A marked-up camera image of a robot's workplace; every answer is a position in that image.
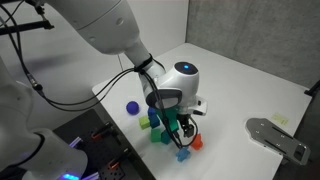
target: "white table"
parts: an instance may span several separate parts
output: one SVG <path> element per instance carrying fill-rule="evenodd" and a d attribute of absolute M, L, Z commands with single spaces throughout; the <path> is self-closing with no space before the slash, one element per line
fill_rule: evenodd
<path fill-rule="evenodd" d="M 142 87 L 135 73 L 125 76 L 102 101 L 142 160 L 157 179 L 272 179 L 282 156 L 252 141 L 245 129 L 249 118 L 267 118 L 293 135 L 311 98 L 306 88 L 240 64 L 191 44 L 183 44 L 156 58 L 169 70 L 176 62 L 193 63 L 200 72 L 198 95 L 208 103 L 206 116 L 193 116 L 204 147 L 191 157 L 176 160 L 173 143 L 150 142 L 150 129 L 141 130 L 138 118 L 147 114 Z M 96 94 L 106 83 L 93 87 Z M 137 101 L 141 111 L 129 116 L 125 106 Z M 280 113 L 289 121 L 272 120 Z"/>

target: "black cable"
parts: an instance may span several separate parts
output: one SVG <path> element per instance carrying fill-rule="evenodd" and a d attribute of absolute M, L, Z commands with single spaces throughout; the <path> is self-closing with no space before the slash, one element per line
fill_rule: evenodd
<path fill-rule="evenodd" d="M 157 60 L 155 60 L 155 59 L 153 59 L 154 60 L 154 62 L 156 62 L 159 66 L 161 66 L 162 68 L 163 68 L 163 70 L 166 70 L 166 68 L 164 68 L 164 66 L 159 62 L 159 61 L 157 61 Z"/>
<path fill-rule="evenodd" d="M 19 56 L 19 49 L 18 49 L 17 44 L 16 44 L 16 42 L 15 42 L 13 36 L 12 36 L 12 33 L 11 33 L 11 31 L 10 31 L 10 28 L 9 28 L 8 25 L 5 23 L 5 21 L 1 18 L 1 16 L 0 16 L 0 21 L 4 24 L 5 28 L 8 29 L 8 34 L 9 34 L 9 38 L 10 38 L 10 40 L 11 40 L 11 43 L 12 43 L 12 45 L 13 45 L 16 53 L 17 53 L 18 56 Z"/>
<path fill-rule="evenodd" d="M 19 9 L 19 7 L 21 6 L 21 4 L 24 2 L 25 0 L 22 0 L 18 5 L 17 5 L 17 7 L 13 10 L 13 12 L 11 13 L 11 16 L 13 16 L 16 12 L 17 12 L 17 10 Z"/>
<path fill-rule="evenodd" d="M 112 86 L 110 87 L 110 89 L 111 89 L 123 76 L 125 76 L 126 74 L 128 74 L 128 73 L 130 73 L 130 72 L 133 72 L 133 70 L 131 70 L 131 71 L 126 71 L 125 73 L 122 73 L 122 75 L 121 75 L 115 82 L 113 82 L 113 84 L 112 84 Z M 108 84 L 107 84 L 105 87 L 109 86 L 109 85 L 112 83 L 113 80 L 111 80 L 110 82 L 108 82 Z M 61 110 L 61 111 L 79 112 L 79 111 L 88 110 L 88 109 L 96 106 L 97 104 L 99 104 L 99 103 L 106 97 L 107 94 L 108 94 L 108 93 L 106 93 L 98 102 L 94 103 L 93 105 L 91 105 L 91 106 L 89 106 L 89 107 L 82 108 L 82 109 L 64 109 L 64 108 L 61 108 L 61 107 L 59 107 L 59 106 L 51 103 L 50 101 L 47 101 L 47 100 L 46 100 L 46 101 L 47 101 L 51 106 L 53 106 L 54 108 L 57 108 L 57 109 L 59 109 L 59 110 Z"/>
<path fill-rule="evenodd" d="M 120 59 L 120 55 L 118 54 L 118 60 L 119 60 L 119 63 L 120 63 L 120 66 L 121 66 L 121 70 L 123 71 L 123 66 L 122 66 L 122 62 L 121 62 L 121 59 Z"/>
<path fill-rule="evenodd" d="M 41 95 L 41 94 L 40 94 L 40 96 L 42 96 L 43 98 L 45 98 L 45 100 L 49 101 L 50 103 L 56 104 L 56 105 L 60 105 L 60 106 L 74 106 L 74 105 L 84 104 L 84 103 L 89 102 L 89 101 L 91 101 L 92 99 L 98 97 L 98 96 L 107 88 L 107 86 L 109 86 L 109 84 L 110 84 L 112 81 L 114 81 L 117 77 L 119 77 L 120 75 L 122 75 L 123 73 L 126 73 L 126 72 L 128 72 L 128 71 L 132 72 L 132 71 L 133 71 L 133 68 L 130 68 L 130 69 L 127 69 L 127 70 L 125 70 L 125 71 L 120 72 L 120 73 L 117 74 L 115 77 L 113 77 L 113 78 L 109 81 L 109 83 L 108 83 L 107 85 L 105 85 L 96 95 L 94 95 L 93 97 L 91 97 L 91 98 L 89 98 L 89 99 L 87 99 L 87 100 L 80 101 L 80 102 L 77 102 L 77 103 L 59 103 L 59 102 L 56 102 L 56 101 L 53 101 L 53 100 L 47 98 L 45 95 Z"/>
<path fill-rule="evenodd" d="M 179 141 L 179 145 L 182 147 L 182 142 L 181 142 L 180 137 L 179 137 L 179 138 L 177 138 L 177 139 L 178 139 L 178 141 Z"/>
<path fill-rule="evenodd" d="M 193 125 L 194 125 L 195 128 L 196 128 L 196 134 L 193 136 L 193 139 L 192 139 L 192 141 L 191 141 L 190 143 L 188 143 L 188 144 L 186 144 L 186 145 L 181 144 L 183 147 L 188 147 L 188 146 L 190 146 L 190 145 L 196 140 L 196 137 L 197 137 L 197 135 L 198 135 L 198 125 L 197 125 L 196 121 L 195 121 L 191 116 L 190 116 L 190 119 L 191 119 Z"/>
<path fill-rule="evenodd" d="M 160 109 L 160 112 L 162 114 L 162 118 L 164 118 L 165 120 L 167 119 L 167 116 L 166 116 L 166 113 L 164 111 L 164 106 L 163 106 L 163 103 L 162 101 L 160 101 L 161 99 L 161 96 L 158 92 L 158 88 L 157 86 L 154 84 L 154 81 L 152 80 L 152 78 L 150 77 L 150 75 L 148 73 L 145 73 L 144 74 L 145 78 L 148 80 L 151 88 L 152 88 L 152 91 L 155 92 L 155 96 L 156 96 L 156 99 L 157 99 L 157 102 L 159 103 L 159 109 Z"/>
<path fill-rule="evenodd" d="M 20 60 L 20 64 L 22 66 L 22 69 L 25 73 L 25 75 L 28 77 L 28 80 L 31 81 L 31 79 L 34 79 L 32 74 L 29 72 L 28 68 L 26 67 L 25 63 L 24 63 L 24 60 L 23 60 L 23 55 L 22 55 L 22 47 L 21 47 L 21 36 L 20 36 L 20 31 L 19 31 L 19 28 L 18 28 L 18 25 L 15 21 L 15 19 L 12 17 L 12 15 L 10 14 L 10 12 L 3 6 L 0 4 L 0 8 L 9 16 L 9 19 L 12 21 L 12 23 L 14 24 L 15 28 L 16 28 L 16 31 L 17 31 L 17 41 L 18 41 L 18 47 L 17 47 L 17 44 L 16 42 L 14 41 L 14 38 L 12 36 L 12 32 L 10 31 L 10 28 L 7 26 L 6 22 L 3 22 L 3 25 L 7 28 L 8 30 L 8 34 L 9 34 L 9 37 L 10 37 L 10 40 L 16 50 L 16 53 L 19 57 L 19 60 Z M 125 73 L 127 71 L 132 71 L 133 68 L 131 69 L 128 69 L 126 71 L 123 71 L 121 72 L 120 74 L 118 74 L 117 76 L 115 76 L 111 81 L 113 81 L 114 79 L 116 79 L 118 76 L 120 76 L 122 73 Z M 98 92 L 98 94 L 96 94 L 95 96 L 89 98 L 89 99 L 86 99 L 84 101 L 80 101 L 80 102 L 76 102 L 76 103 L 60 103 L 60 102 L 56 102 L 54 100 L 51 100 L 50 98 L 46 97 L 45 94 L 42 92 L 42 88 L 40 90 L 37 90 L 37 92 L 39 93 L 39 95 L 41 97 L 43 97 L 51 106 L 57 108 L 57 109 L 60 109 L 60 110 L 65 110 L 65 111 L 68 111 L 67 109 L 64 109 L 64 108 L 60 108 L 56 105 L 61 105 L 61 106 L 74 106 L 74 105 L 79 105 L 79 104 L 84 104 L 86 102 L 89 102 L 91 100 L 93 100 L 94 98 L 96 98 L 98 95 L 100 95 L 103 90 L 106 88 L 107 86 L 105 86 L 103 89 L 100 90 L 100 92 Z"/>
<path fill-rule="evenodd" d="M 18 54 L 18 57 L 19 57 L 19 60 L 20 60 L 20 64 L 21 64 L 21 67 L 23 69 L 23 72 L 25 73 L 25 75 L 28 77 L 29 79 L 29 76 L 31 75 L 30 72 L 28 71 L 28 68 L 26 67 L 26 65 L 24 64 L 24 60 L 23 60 L 23 56 L 22 56 L 22 49 L 21 49 L 21 37 L 20 37 L 20 31 L 19 31 L 19 27 L 17 25 L 17 22 L 16 20 L 11 16 L 10 12 L 8 11 L 7 8 L 5 8 L 2 4 L 0 4 L 0 8 L 9 16 L 10 20 L 12 21 L 14 27 L 16 28 L 16 34 L 17 34 L 17 41 L 18 41 L 18 47 L 16 49 L 17 51 L 17 54 Z M 9 36 L 11 34 L 12 36 L 12 33 L 10 31 L 10 28 L 6 25 L 6 23 L 4 22 L 3 23 L 4 26 L 7 28 L 8 30 L 8 33 L 9 33 Z"/>

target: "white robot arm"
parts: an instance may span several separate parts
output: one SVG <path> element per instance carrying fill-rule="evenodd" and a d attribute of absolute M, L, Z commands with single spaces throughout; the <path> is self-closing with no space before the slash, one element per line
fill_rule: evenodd
<path fill-rule="evenodd" d="M 154 80 L 164 108 L 179 107 L 180 124 L 188 125 L 190 114 L 206 114 L 205 100 L 196 96 L 199 84 L 197 68 L 180 62 L 166 73 L 141 42 L 139 28 L 126 0 L 33 2 L 37 6 L 48 3 L 55 8 L 101 53 L 124 53 L 135 67 L 141 68 Z M 140 79 L 147 104 L 160 108 L 154 88 L 145 76 L 140 74 Z M 68 147 L 50 130 L 27 130 L 31 99 L 30 89 L 16 83 L 0 59 L 0 171 L 15 164 L 29 170 L 24 179 L 59 179 L 66 171 L 81 177 L 87 163 L 85 153 Z"/>

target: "metal bracket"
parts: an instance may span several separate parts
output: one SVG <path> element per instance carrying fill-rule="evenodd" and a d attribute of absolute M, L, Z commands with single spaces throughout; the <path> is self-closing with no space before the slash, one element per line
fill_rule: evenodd
<path fill-rule="evenodd" d="M 313 97 L 317 94 L 317 91 L 319 91 L 319 90 L 320 90 L 320 80 L 314 86 L 312 86 L 311 89 L 305 91 L 304 94 Z"/>
<path fill-rule="evenodd" d="M 33 30 L 33 29 L 39 29 L 39 28 L 52 29 L 52 28 L 54 28 L 54 26 L 51 25 L 48 20 L 18 25 L 18 29 L 20 32 L 29 31 L 29 30 Z M 17 32 L 16 27 L 10 26 L 9 30 L 7 28 L 0 28 L 0 36 L 9 34 L 9 32 L 11 32 L 11 33 Z"/>
<path fill-rule="evenodd" d="M 252 139 L 269 147 L 284 158 L 299 165 L 306 165 L 310 156 L 307 145 L 293 138 L 268 119 L 251 118 L 246 123 Z"/>

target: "orange block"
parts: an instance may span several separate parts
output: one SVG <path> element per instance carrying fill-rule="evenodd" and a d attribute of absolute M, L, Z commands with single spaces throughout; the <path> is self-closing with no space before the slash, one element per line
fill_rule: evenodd
<path fill-rule="evenodd" d="M 201 141 L 201 134 L 197 134 L 196 135 L 196 139 L 193 141 L 193 143 L 191 144 L 191 147 L 194 149 L 194 150 L 199 150 L 201 149 L 203 146 L 203 142 Z"/>

